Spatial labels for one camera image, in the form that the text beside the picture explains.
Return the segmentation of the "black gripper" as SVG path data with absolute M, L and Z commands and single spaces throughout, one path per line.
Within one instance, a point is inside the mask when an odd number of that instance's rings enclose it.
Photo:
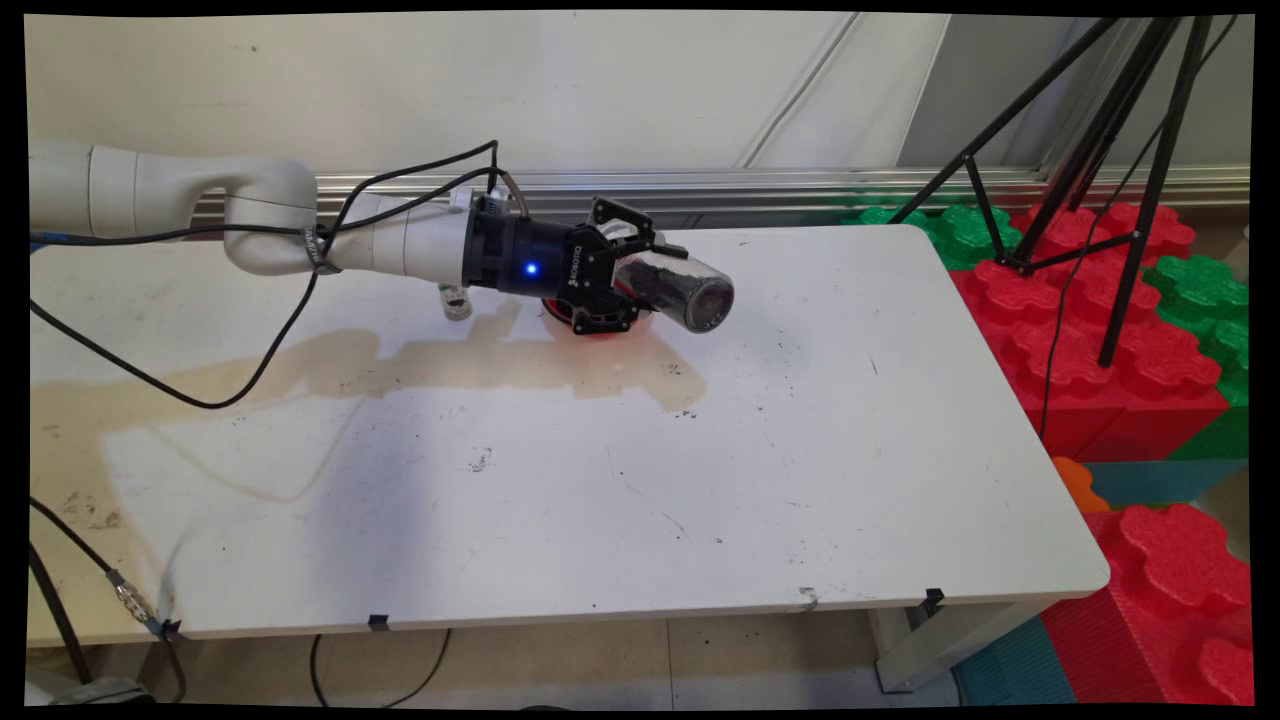
M 609 288 L 613 265 L 596 251 L 637 245 L 667 258 L 689 259 L 654 220 L 630 205 L 594 197 L 590 224 L 566 225 L 521 217 L 490 195 L 474 193 L 465 236 L 465 284 L 502 293 L 570 302 L 575 334 L 618 334 L 632 329 L 643 304 Z

